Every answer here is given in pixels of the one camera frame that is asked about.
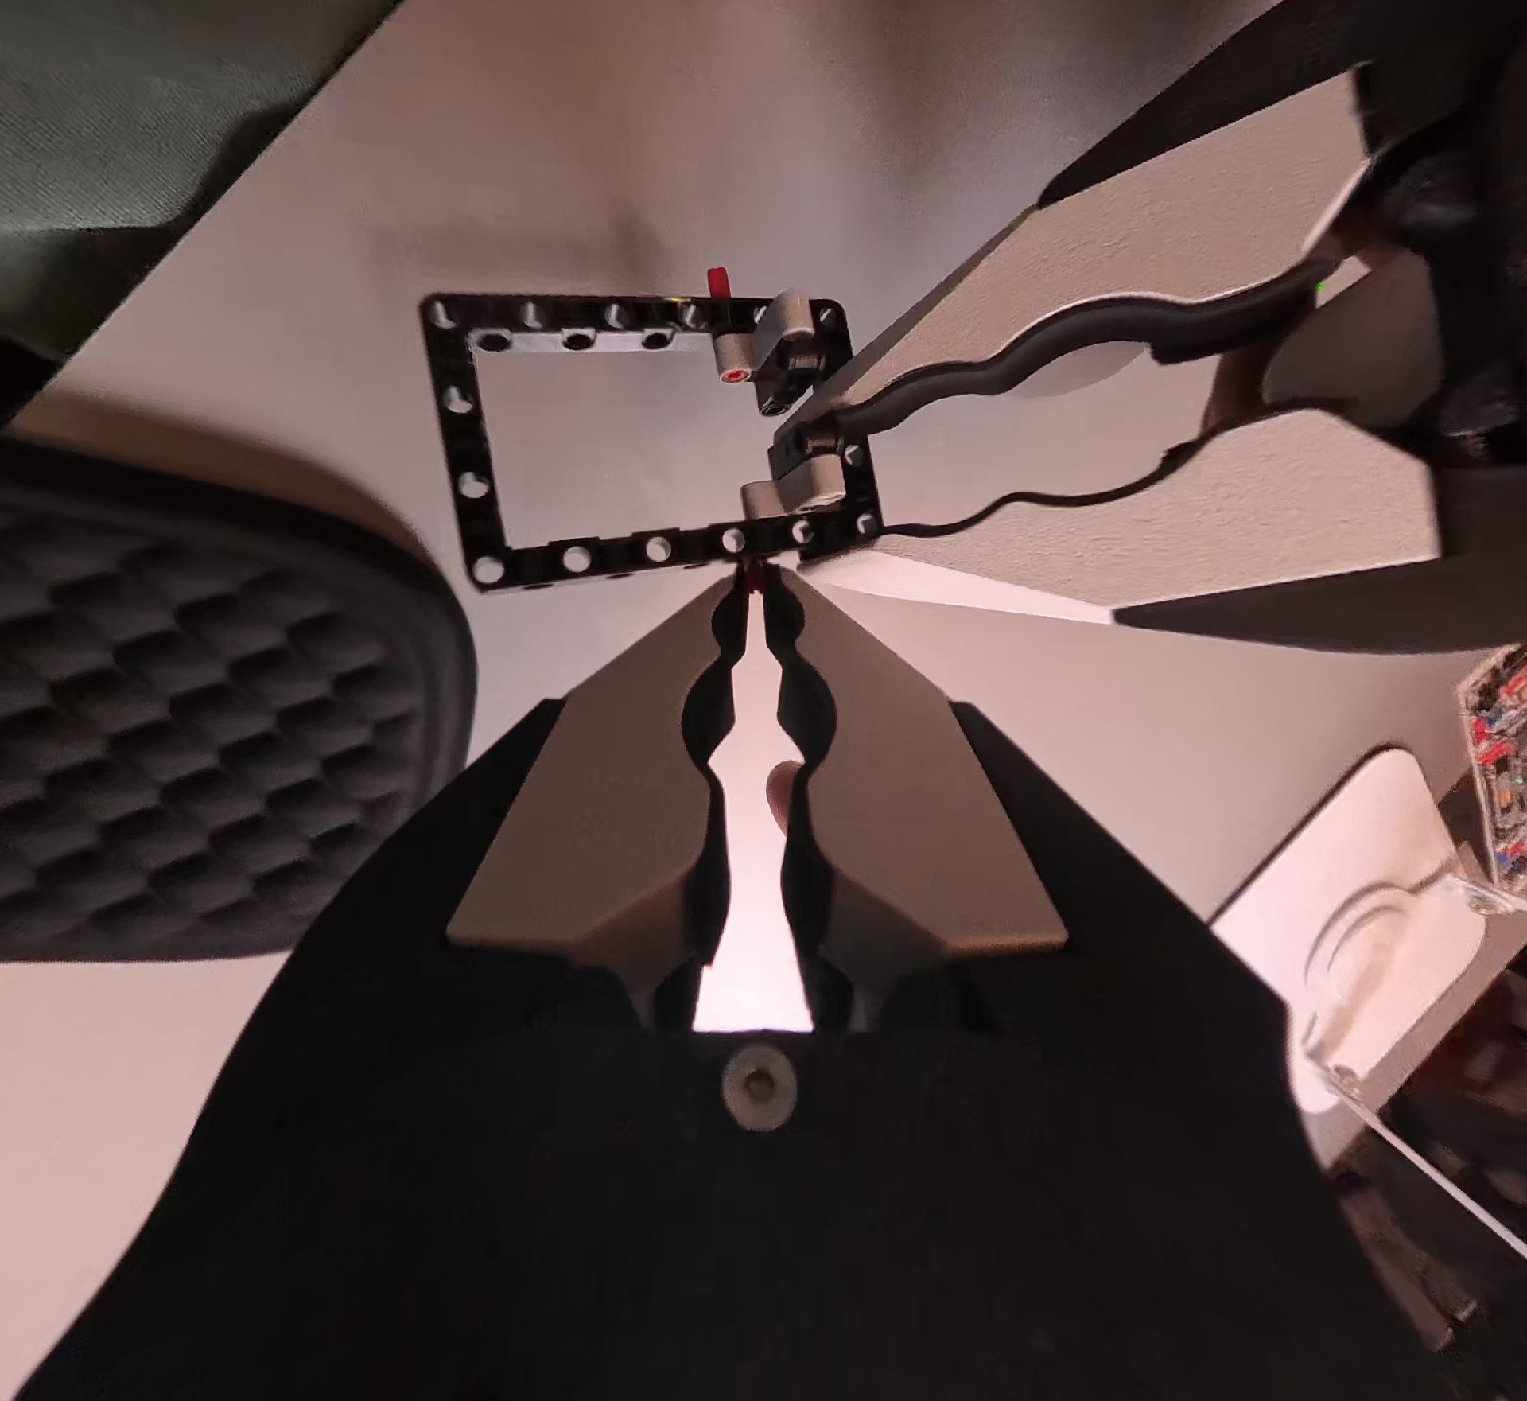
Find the person's left hand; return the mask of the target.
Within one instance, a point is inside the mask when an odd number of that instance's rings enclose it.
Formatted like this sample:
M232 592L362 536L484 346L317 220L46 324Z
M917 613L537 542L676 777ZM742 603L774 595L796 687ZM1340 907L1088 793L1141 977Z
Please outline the person's left hand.
M1274 353L1273 342L1247 343L1215 359L1197 436L1207 438L1249 422L1263 412L1262 377Z

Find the black lego frame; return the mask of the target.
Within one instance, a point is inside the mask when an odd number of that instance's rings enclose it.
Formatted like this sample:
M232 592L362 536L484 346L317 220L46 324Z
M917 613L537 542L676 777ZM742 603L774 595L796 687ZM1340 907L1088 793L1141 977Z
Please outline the black lego frame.
M795 509L768 475L772 420L851 358L838 303L439 292L418 318L477 589L814 560L881 529L861 438Z

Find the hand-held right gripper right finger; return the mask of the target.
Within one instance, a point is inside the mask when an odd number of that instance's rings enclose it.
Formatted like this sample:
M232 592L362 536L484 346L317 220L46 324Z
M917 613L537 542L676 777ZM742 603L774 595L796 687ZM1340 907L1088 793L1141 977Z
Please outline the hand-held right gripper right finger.
M811 1024L1066 931L950 700L798 574L769 574L776 717L800 752L780 899Z

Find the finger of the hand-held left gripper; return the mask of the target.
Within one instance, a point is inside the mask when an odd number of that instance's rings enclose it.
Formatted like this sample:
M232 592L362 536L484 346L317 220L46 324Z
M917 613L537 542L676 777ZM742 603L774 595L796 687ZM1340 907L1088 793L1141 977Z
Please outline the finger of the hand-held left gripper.
M971 529L883 533L804 562L812 589L1082 624L1119 610L1436 560L1430 468L1335 414L1290 409L1197 446L1148 488L1005 504Z
M1252 338L1339 261L1369 168L1347 75L1027 208L821 385L774 449L873 436L995 398L1092 346L1194 359Z

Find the white book stand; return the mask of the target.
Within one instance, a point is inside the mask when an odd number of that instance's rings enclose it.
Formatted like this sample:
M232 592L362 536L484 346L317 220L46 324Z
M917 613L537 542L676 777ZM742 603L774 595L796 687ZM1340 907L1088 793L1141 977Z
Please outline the white book stand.
M1422 1067L1523 947L1472 780L1435 801L1401 748L1359 762L1210 923L1286 1009L1287 1090L1319 1167Z

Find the colourful sticker sheet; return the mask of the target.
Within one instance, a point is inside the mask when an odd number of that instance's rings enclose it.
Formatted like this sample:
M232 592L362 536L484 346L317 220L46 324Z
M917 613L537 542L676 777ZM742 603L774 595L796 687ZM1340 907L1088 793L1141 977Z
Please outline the colourful sticker sheet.
M1525 897L1525 645L1497 648L1457 687L1493 887Z

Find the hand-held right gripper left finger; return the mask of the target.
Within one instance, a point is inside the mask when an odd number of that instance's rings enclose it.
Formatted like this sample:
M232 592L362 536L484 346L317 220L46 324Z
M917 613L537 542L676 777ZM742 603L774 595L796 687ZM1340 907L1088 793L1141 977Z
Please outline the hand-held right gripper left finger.
M747 578L718 579L565 693L453 943L607 971L655 1027L691 1027L729 911L713 756L747 626Z

